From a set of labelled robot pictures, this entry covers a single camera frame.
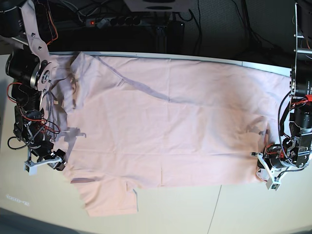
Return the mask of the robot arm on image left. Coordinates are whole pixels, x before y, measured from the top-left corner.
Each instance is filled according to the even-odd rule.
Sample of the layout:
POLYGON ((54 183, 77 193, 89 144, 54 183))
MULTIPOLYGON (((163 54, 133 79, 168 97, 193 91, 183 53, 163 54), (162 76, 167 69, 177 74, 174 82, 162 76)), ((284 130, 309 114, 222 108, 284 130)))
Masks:
POLYGON ((2 0, 0 37, 13 45, 5 72, 13 78, 7 97, 15 103, 13 139, 28 149, 24 170, 30 175, 39 166, 62 171, 66 153, 54 151, 53 140, 60 133, 50 118, 53 98, 50 91, 54 65, 48 45, 58 39, 48 2, 40 0, 2 0))

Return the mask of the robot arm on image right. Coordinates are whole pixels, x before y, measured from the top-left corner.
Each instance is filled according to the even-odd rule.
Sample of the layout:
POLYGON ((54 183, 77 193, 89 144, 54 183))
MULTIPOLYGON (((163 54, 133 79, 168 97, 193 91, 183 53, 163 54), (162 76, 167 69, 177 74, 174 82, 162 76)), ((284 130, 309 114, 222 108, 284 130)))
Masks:
POLYGON ((257 158, 256 176, 268 190, 278 190, 282 178, 290 172, 307 168, 312 159, 312 69, 299 62, 312 57, 312 2, 294 3, 295 48, 294 65, 290 72, 290 91, 285 95, 287 107, 278 109, 276 144, 267 145, 257 158))

